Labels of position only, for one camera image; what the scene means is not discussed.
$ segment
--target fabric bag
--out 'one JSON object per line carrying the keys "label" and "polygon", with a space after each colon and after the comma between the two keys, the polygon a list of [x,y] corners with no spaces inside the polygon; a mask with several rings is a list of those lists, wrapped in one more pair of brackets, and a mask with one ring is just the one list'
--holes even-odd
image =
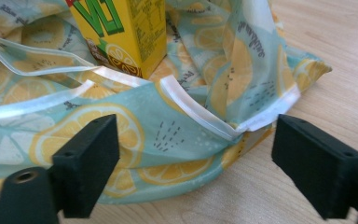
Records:
{"label": "fabric bag", "polygon": [[120,160],[100,203],[189,192],[271,134],[331,70],[286,46],[268,1],[165,3],[167,56],[145,80],[98,66],[65,2],[0,1],[0,184],[49,167],[88,122],[116,114]]}

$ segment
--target green lettering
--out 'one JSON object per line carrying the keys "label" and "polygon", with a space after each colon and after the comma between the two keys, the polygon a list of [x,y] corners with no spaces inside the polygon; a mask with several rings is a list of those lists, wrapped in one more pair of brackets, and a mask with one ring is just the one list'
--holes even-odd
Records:
{"label": "green lettering", "polygon": [[113,5],[112,0],[99,0],[101,3],[106,3],[109,13],[112,17],[112,20],[109,21],[106,16],[103,14],[103,9],[98,3],[98,0],[86,0],[88,11],[77,1],[74,2],[75,9],[80,13],[80,15],[89,23],[89,25],[94,29],[99,37],[103,37],[103,28],[100,21],[103,24],[106,32],[109,35],[124,32],[123,24],[121,23],[120,17],[117,14],[116,8]]}

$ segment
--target lemon pattern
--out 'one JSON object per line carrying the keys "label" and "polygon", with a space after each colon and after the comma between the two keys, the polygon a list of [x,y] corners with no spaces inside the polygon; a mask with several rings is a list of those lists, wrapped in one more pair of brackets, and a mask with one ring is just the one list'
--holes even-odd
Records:
{"label": "lemon pattern", "polygon": [[[121,82],[71,70],[95,61],[71,25],[65,1],[0,0],[0,8],[5,9],[0,9],[0,37],[38,48],[10,48],[0,41],[0,52],[8,55],[3,56],[5,64],[23,72],[57,69],[54,74],[25,77],[0,62],[1,108],[23,106],[20,116],[0,118],[0,185],[5,176],[24,167],[49,167],[51,155],[88,122],[116,114],[120,159],[100,202],[147,202],[188,192],[216,178],[273,131],[271,125],[256,122],[256,131],[240,130],[240,136],[230,136],[236,139],[231,141],[207,125],[226,122],[240,128],[248,118],[266,115],[264,110],[290,96],[296,85],[304,91],[330,71],[317,57],[286,47],[282,23],[263,1],[254,1],[271,17],[262,26],[255,24],[252,8],[242,1],[165,2],[168,52],[150,78],[154,83],[148,83],[133,76]],[[108,43],[98,46],[107,48],[117,67],[140,76],[138,64],[125,49]],[[57,50],[49,54],[43,49]],[[78,93],[87,80],[94,85]],[[43,96],[60,91],[72,98],[54,106],[40,103]],[[190,97],[181,98],[179,106],[172,95],[183,96],[185,91]],[[189,102],[201,104],[191,111],[192,117],[184,110],[192,105]],[[41,109],[31,113],[33,106]],[[279,106],[290,107],[284,100]]]}

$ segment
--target juice box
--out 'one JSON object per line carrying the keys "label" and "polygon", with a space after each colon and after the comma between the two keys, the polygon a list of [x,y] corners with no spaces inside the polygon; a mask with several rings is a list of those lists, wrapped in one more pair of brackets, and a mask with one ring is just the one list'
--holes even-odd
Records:
{"label": "juice box", "polygon": [[100,64],[149,78],[167,51],[165,0],[66,0]]}

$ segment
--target wooden table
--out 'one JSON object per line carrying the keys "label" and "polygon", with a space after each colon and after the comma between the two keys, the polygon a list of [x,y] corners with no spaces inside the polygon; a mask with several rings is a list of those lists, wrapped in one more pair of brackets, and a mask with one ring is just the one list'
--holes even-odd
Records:
{"label": "wooden table", "polygon": [[[274,0],[288,44],[310,51],[334,71],[289,112],[358,150],[358,1]],[[153,203],[97,205],[89,220],[62,223],[324,223],[270,157],[273,136],[215,181]],[[329,223],[354,223],[348,220]]]}

